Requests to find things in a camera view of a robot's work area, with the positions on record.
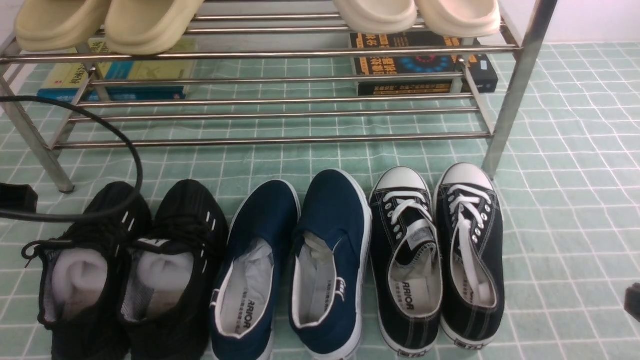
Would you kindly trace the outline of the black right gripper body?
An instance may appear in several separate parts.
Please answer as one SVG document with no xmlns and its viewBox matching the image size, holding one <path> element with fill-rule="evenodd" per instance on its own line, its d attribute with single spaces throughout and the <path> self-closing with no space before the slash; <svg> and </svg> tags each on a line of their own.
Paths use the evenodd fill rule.
<svg viewBox="0 0 640 360">
<path fill-rule="evenodd" d="M 637 322 L 640 321 L 640 283 L 633 283 L 625 290 L 624 310 Z"/>
</svg>

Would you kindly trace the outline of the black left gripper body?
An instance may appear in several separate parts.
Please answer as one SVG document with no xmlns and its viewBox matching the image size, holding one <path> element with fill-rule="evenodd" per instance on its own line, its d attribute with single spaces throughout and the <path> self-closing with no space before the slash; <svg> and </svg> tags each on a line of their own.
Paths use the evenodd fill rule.
<svg viewBox="0 0 640 360">
<path fill-rule="evenodd" d="M 39 196 L 27 184 L 0 183 L 0 209 L 36 214 Z"/>
</svg>

